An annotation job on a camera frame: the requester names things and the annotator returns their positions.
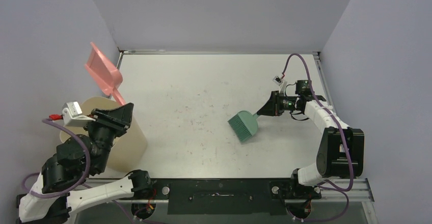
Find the green hand brush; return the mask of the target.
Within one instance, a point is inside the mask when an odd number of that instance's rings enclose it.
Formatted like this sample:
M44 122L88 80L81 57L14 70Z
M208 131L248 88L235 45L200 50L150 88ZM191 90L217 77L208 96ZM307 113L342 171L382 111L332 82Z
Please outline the green hand brush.
M241 143L252 138L258 131L258 114L252 114L247 110L241 110L228 120L228 124Z

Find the pink plastic dustpan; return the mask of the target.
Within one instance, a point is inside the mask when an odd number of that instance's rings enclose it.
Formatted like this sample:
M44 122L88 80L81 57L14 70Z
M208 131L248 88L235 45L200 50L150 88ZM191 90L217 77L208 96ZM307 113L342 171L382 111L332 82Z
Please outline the pink plastic dustpan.
M84 65L85 69L105 95L111 96L120 105L125 105L126 101L118 90L123 82L121 72L93 42L90 45L92 49Z

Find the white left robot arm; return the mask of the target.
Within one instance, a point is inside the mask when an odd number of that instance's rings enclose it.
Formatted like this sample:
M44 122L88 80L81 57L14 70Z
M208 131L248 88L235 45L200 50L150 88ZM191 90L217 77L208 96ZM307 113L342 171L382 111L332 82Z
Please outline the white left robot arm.
M131 127L133 108L127 103L85 114L77 102L68 102L61 114L44 119L45 124L67 133L69 139L46 160L33 186L17 197L17 223L65 223L71 216L106 202L155 196L154 182L143 170L78 190L90 176L105 171L114 140Z

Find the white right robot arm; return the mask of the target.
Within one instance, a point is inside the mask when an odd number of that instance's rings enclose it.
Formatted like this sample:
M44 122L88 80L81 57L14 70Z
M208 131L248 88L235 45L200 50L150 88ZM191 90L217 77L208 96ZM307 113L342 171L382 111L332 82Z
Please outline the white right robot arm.
M272 91L269 100L258 110L257 116L276 117L285 111L305 115L321 133L316 161L296 171L297 178L288 183L288 191L294 198L308 192L327 179L353 179L361 176L364 163L364 139L361 129L348 126L333 112L323 96L315 95L308 80L298 80L295 95Z

